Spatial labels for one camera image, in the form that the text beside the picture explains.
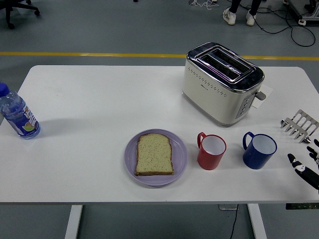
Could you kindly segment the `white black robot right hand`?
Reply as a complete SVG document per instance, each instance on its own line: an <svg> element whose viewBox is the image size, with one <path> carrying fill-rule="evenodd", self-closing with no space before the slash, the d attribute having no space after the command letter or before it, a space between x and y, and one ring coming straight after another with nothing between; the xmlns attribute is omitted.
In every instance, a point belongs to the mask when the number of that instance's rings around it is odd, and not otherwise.
<svg viewBox="0 0 319 239"><path fill-rule="evenodd" d="M307 146L307 150L309 152L310 158L312 158L317 166L319 166L319 150L316 150L310 146ZM316 190L319 190L319 175L297 160L293 154L289 153L287 156L292 167L294 168L294 171L309 185Z"/></svg>

